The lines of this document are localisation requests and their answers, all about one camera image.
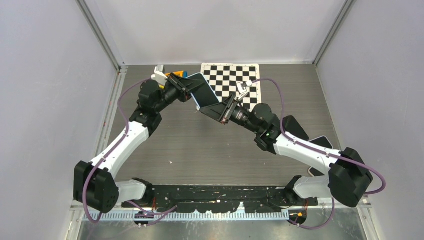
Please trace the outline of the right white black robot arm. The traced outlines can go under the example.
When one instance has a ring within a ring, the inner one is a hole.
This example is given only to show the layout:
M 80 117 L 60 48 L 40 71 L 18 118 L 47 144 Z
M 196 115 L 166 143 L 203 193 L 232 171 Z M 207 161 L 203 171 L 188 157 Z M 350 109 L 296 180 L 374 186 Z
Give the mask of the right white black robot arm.
M 316 178 L 297 176 L 289 183 L 285 198 L 291 205 L 299 205 L 307 198 L 332 197 L 355 208 L 373 181 L 370 168 L 356 150 L 326 148 L 281 130 L 279 117 L 267 104 L 260 103 L 248 111 L 231 96 L 199 110 L 221 124 L 234 122 L 255 133 L 254 142 L 264 152 L 292 158 L 322 173 Z

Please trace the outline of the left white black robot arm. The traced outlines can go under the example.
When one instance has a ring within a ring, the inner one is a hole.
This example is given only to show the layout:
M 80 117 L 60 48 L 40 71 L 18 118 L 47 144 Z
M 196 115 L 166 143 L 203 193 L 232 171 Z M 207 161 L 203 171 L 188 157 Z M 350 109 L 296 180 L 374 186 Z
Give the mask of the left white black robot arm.
M 176 100 L 185 103 L 196 92 L 210 85 L 201 73 L 180 77 L 171 73 L 164 87 L 153 79 L 136 84 L 139 87 L 137 107 L 130 117 L 125 117 L 125 128 L 120 135 L 91 161 L 80 161 L 74 168 L 73 198 L 82 203 L 85 213 L 94 209 L 109 213 L 117 204 L 135 202 L 148 207 L 154 199 L 150 182 L 133 178 L 115 180 L 123 164 L 134 151 L 147 141 L 159 127 L 161 111 Z

